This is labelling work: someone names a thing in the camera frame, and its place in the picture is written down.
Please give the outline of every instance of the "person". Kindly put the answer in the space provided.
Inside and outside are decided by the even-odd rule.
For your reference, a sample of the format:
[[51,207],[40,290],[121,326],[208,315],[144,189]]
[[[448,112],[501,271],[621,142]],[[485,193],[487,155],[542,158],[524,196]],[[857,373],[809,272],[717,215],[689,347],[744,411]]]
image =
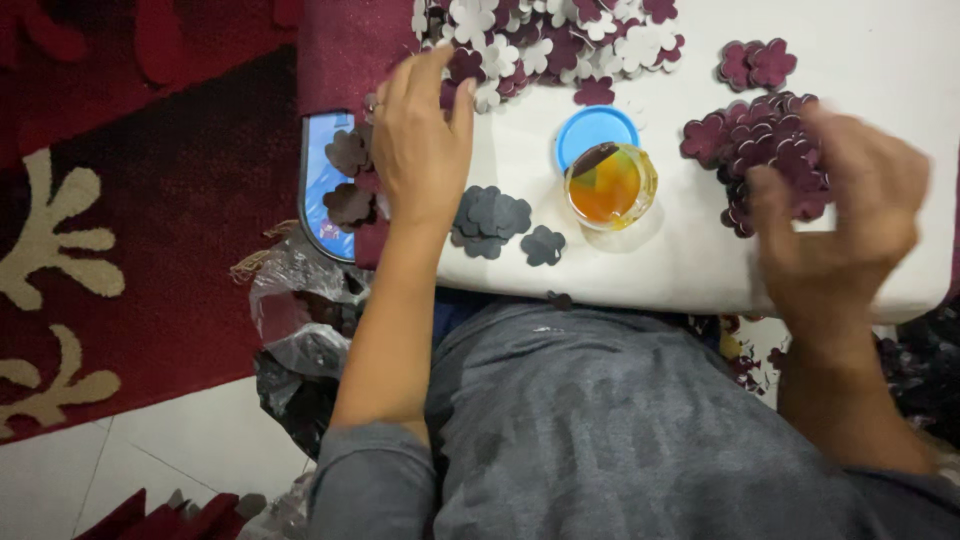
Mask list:
[[432,351],[476,88],[459,85],[445,120],[451,55],[412,57],[377,91],[392,222],[323,439],[312,538],[960,537],[957,492],[899,416],[871,332],[871,301],[918,239],[923,155],[804,109],[831,233],[795,233],[779,174],[749,172],[759,267],[793,335],[777,411],[636,311],[499,301]]

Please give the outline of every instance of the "sleeve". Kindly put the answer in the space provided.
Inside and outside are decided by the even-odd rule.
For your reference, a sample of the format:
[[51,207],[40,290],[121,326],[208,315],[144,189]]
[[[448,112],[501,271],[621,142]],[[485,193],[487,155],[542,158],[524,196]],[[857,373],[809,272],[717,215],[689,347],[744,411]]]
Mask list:
[[421,539],[434,510],[430,451],[409,430],[328,430],[310,488],[309,538]]
[[876,470],[847,474],[891,538],[958,537],[960,488],[948,479]]

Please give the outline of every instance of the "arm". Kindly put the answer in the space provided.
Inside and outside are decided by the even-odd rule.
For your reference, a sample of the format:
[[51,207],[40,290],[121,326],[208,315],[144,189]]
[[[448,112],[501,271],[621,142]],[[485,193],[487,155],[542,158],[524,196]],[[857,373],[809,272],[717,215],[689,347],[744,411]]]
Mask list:
[[887,392],[870,305],[917,241],[926,158],[903,141],[818,107],[804,123],[822,141],[837,203],[834,233],[795,233],[789,189],[769,167],[748,172],[759,265],[794,336],[778,411],[842,465],[935,472],[926,445]]
[[332,427],[399,424],[427,443],[423,402],[437,263],[464,192],[472,151],[473,80],[440,111],[446,46],[404,61],[377,90],[373,161],[393,219],[371,296],[348,353]]

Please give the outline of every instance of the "white table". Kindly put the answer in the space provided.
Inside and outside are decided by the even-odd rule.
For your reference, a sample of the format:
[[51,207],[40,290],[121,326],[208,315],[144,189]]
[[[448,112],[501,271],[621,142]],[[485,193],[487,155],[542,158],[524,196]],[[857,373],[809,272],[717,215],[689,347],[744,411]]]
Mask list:
[[[553,140],[579,107],[573,90],[537,86],[476,117],[469,184],[497,185],[526,199],[534,225],[566,237],[556,266],[530,267],[515,236],[497,260],[468,258],[449,242],[441,284],[575,302],[695,313],[773,307],[756,277],[756,239],[720,224],[726,206],[713,171],[681,158],[681,128],[690,119],[753,99],[734,94],[713,70],[727,42],[783,37],[797,55],[787,88],[815,93],[837,109],[869,119],[931,157],[931,182],[920,215],[922,240],[876,298],[878,322],[899,322],[936,307],[950,279],[960,140],[960,2],[956,0],[679,0],[686,37],[683,64],[614,85],[646,104],[641,145],[660,173],[656,205],[619,233],[581,228],[565,206]],[[832,206],[807,230],[832,227]]]

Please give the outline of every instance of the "blue lid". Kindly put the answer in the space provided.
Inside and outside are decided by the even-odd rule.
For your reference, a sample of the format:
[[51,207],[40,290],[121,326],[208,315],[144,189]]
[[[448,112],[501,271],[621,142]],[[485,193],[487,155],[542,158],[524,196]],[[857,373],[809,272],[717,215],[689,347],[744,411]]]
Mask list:
[[626,142],[637,148],[636,126],[622,110],[609,105],[592,105],[579,110],[564,123],[557,135],[557,164],[565,171],[584,152],[602,142]]

